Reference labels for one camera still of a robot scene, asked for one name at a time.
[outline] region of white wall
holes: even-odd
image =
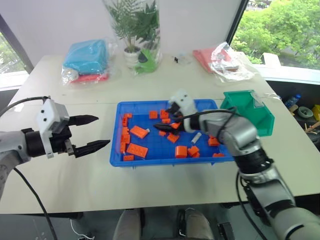
[[[161,48],[186,53],[224,41],[241,0],[159,0]],[[75,42],[113,36],[102,0],[1,0],[0,14],[33,65]]]

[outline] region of table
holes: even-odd
[[[251,81],[222,84],[204,72],[197,62],[181,66],[174,64],[170,56],[164,58],[155,73],[131,76],[123,67],[121,75],[110,82],[74,89],[59,84],[62,60],[62,56],[45,56],[13,101],[51,95],[56,102],[66,105],[70,116],[90,114],[99,117],[88,125],[71,127],[71,142],[77,146],[98,139],[112,140],[116,107],[120,101],[166,100],[181,87],[193,98],[211,98],[218,105],[222,103],[225,91],[254,89],[260,96],[272,92],[259,75]],[[280,100],[263,98],[263,101],[275,116],[273,135],[261,138],[265,151],[275,160],[295,196],[320,192],[319,152]],[[38,101],[29,102],[21,112],[8,112],[0,119],[0,131],[37,129],[35,117],[40,106]],[[111,143],[96,153],[77,159],[67,154],[51,159],[41,156],[19,165],[18,169],[38,192],[49,213],[238,201],[234,162],[132,169],[111,166],[110,150]],[[12,172],[0,201],[0,213],[41,212],[27,186]]]

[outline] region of blue tray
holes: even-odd
[[[195,100],[195,105],[198,111],[217,109],[216,103],[211,99]],[[110,163],[112,166],[136,167],[195,163],[211,163],[213,165],[214,163],[234,160],[224,145],[209,146],[209,136],[206,134],[202,134],[195,144],[200,149],[199,158],[175,158],[176,146],[187,146],[190,148],[193,145],[191,140],[196,135],[197,131],[194,133],[181,132],[179,134],[180,138],[175,143],[172,143],[167,139],[168,134],[166,136],[160,136],[159,131],[153,125],[160,123],[161,119],[149,119],[149,111],[158,111],[159,116],[161,109],[168,109],[169,107],[168,101],[125,101],[118,103],[110,155]],[[123,128],[122,119],[126,113],[132,113],[132,118],[128,119],[129,129],[134,125],[143,129],[150,129],[150,132],[144,139],[140,139],[130,133],[131,143],[148,148],[145,158],[134,156],[133,161],[123,161],[124,154],[120,153],[120,142]],[[214,153],[223,153],[224,157],[212,157]]]

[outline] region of blue towel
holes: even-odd
[[[104,40],[83,41],[71,45],[63,66],[77,70],[80,75],[103,74],[108,57]]]

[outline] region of orange lego brick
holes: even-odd
[[[123,154],[126,152],[126,143],[125,142],[120,143],[120,152]]]
[[[187,157],[187,147],[186,146],[176,146],[175,147],[175,157],[177,159],[184,159]]]
[[[149,119],[157,119],[158,118],[158,112],[157,111],[150,111],[149,112]]]
[[[127,119],[131,119],[132,118],[132,113],[125,113],[124,117]]]
[[[219,157],[224,157],[225,155],[223,153],[214,153],[212,157],[214,158],[219,158]]]
[[[122,126],[123,127],[127,127],[128,126],[128,118],[127,117],[122,118]]]
[[[160,118],[161,118],[161,119],[168,119],[168,118],[169,118],[169,113],[166,112],[166,110],[161,109],[161,110],[160,110]]]
[[[166,138],[174,144],[180,138],[180,136],[169,133],[169,135]]]
[[[199,152],[199,148],[196,146],[192,146],[191,148],[188,148],[188,154],[193,157],[196,153]]]
[[[174,129],[178,129],[180,124],[181,124],[181,122],[174,122],[174,123],[170,124],[170,126],[173,127]]]
[[[145,158],[148,152],[148,148],[144,146],[139,146],[134,143],[130,143],[128,149],[126,150],[127,153],[136,155],[141,158]]]
[[[129,134],[129,128],[127,128],[126,126],[124,126],[122,128],[122,135],[128,135]]]
[[[129,144],[130,135],[129,134],[121,135],[121,143]]]
[[[133,160],[135,160],[135,156],[133,156],[133,155],[123,156],[123,161],[133,161]]]
[[[171,121],[170,118],[164,118],[164,119],[162,119],[162,123],[163,123],[163,124],[169,124],[170,121]]]
[[[220,143],[218,142],[218,139],[216,139],[216,138],[209,138],[208,145],[211,147],[217,147],[220,145]]]
[[[193,158],[200,158],[200,153],[197,152],[195,155],[192,156]]]
[[[136,135],[137,137],[143,139],[149,132],[137,125],[131,128],[130,133]]]
[[[162,136],[162,137],[165,136],[166,134],[167,133],[165,131],[159,131],[159,135]]]

